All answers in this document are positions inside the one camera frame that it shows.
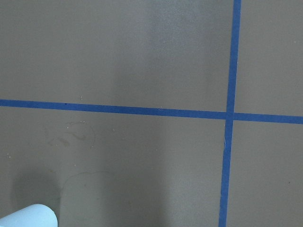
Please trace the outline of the light blue plastic cup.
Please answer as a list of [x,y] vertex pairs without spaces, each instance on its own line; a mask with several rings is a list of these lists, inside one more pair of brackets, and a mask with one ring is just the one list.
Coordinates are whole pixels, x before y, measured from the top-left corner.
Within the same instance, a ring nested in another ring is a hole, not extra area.
[[34,204],[0,219],[1,227],[58,227],[56,214],[43,204]]

